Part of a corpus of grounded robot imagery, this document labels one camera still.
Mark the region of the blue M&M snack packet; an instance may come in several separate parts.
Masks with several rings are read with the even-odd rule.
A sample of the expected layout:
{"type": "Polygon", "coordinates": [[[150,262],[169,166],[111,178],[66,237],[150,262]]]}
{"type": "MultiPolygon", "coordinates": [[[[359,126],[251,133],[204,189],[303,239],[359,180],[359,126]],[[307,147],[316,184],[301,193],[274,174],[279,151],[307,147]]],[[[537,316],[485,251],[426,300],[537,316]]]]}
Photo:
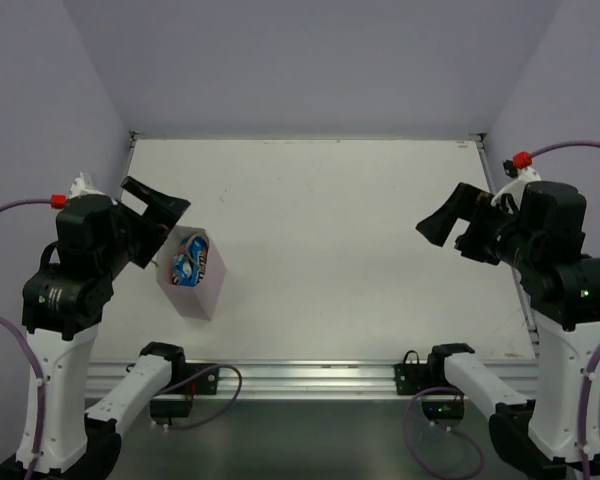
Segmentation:
{"type": "Polygon", "coordinates": [[[206,274],[208,251],[208,239],[203,234],[191,234],[181,242],[181,252],[187,252],[198,268],[197,284],[206,274]]]}

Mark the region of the pink paper bag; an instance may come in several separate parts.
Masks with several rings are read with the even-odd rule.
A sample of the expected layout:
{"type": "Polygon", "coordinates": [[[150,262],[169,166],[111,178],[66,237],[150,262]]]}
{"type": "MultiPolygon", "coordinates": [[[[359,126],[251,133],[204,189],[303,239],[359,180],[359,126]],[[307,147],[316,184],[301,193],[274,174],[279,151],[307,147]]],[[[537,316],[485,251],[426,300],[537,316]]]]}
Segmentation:
{"type": "Polygon", "coordinates": [[[226,266],[205,229],[176,226],[156,255],[156,281],[185,318],[211,321],[226,266]]]}

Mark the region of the blue cookie snack packet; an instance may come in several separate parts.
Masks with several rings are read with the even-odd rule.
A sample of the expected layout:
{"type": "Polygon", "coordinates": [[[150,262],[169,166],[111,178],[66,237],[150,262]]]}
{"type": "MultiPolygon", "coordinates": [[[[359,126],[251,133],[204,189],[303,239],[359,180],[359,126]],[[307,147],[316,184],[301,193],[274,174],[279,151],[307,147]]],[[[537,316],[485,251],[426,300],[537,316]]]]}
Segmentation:
{"type": "Polygon", "coordinates": [[[173,285],[194,287],[197,284],[198,268],[187,252],[178,252],[172,262],[171,281],[173,285]]]}

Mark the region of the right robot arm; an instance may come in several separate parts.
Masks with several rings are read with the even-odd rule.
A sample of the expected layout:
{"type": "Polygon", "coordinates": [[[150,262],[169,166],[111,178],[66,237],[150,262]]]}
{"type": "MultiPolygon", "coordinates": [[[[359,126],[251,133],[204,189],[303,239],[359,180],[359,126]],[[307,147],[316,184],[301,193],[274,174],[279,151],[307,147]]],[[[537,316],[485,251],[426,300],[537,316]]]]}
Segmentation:
{"type": "Polygon", "coordinates": [[[568,469],[600,476],[600,258],[586,255],[585,197],[573,186],[532,181],[495,196],[466,183],[420,221],[441,246],[455,223],[468,259],[516,270],[539,337],[534,396],[496,376],[465,344],[435,346],[427,359],[433,390],[466,395],[487,419],[492,445],[533,479],[568,469]]]}

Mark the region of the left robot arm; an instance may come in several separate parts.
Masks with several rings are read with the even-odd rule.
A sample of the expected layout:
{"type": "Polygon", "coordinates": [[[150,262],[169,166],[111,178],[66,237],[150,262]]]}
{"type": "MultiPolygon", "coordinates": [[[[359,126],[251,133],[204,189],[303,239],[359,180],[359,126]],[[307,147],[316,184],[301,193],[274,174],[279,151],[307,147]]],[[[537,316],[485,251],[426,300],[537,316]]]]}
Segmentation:
{"type": "Polygon", "coordinates": [[[93,344],[113,283],[128,264],[146,267],[189,201],[127,177],[121,187],[145,202],[137,213],[96,191],[54,196],[57,239],[25,283],[22,324],[31,361],[27,419],[1,479],[104,479],[122,438],[144,407],[186,372],[182,348],[151,342],[131,372],[99,404],[86,408],[93,344]]]}

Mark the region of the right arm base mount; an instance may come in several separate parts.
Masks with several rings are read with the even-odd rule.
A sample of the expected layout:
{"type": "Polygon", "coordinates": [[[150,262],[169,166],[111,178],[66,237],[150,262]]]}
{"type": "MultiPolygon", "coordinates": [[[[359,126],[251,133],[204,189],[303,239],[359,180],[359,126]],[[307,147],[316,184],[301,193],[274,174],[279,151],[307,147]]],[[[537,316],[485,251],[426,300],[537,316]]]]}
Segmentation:
{"type": "MultiPolygon", "coordinates": [[[[415,395],[433,387],[450,387],[446,380],[433,376],[426,361],[420,359],[419,353],[408,350],[401,362],[394,365],[396,393],[399,396],[415,395]]],[[[458,425],[465,414],[465,403],[462,395],[455,395],[451,400],[419,399],[422,414],[429,420],[448,426],[458,425]]]]}

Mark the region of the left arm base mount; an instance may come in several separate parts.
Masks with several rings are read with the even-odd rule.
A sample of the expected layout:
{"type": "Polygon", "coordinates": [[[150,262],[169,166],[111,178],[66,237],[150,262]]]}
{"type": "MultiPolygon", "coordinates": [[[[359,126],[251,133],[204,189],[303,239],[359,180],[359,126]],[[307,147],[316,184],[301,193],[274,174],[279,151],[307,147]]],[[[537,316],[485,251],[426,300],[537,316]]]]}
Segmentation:
{"type": "Polygon", "coordinates": [[[150,401],[151,419],[172,425],[175,420],[185,419],[191,414],[197,395],[215,395],[218,370],[211,369],[211,366],[211,363],[186,363],[176,379],[150,401]]]}

